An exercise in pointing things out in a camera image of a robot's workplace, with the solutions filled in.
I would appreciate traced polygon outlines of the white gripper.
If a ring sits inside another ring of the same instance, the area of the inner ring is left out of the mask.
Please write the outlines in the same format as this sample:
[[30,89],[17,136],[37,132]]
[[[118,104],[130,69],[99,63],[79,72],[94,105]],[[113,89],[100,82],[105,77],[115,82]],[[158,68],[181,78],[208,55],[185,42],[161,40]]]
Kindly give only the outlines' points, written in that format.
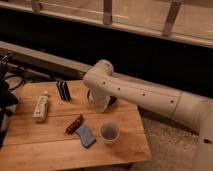
[[97,113],[103,113],[108,107],[110,96],[100,90],[91,89],[89,102],[95,107]]

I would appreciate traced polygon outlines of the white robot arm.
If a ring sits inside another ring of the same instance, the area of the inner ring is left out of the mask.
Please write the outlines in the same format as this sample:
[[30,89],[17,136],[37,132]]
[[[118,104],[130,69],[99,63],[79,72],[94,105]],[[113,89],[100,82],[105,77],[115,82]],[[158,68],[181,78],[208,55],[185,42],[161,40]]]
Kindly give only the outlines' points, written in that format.
[[113,73],[109,61],[99,60],[83,77],[98,113],[107,109],[114,96],[191,128],[199,134],[192,170],[213,171],[213,98],[153,83],[125,81]]

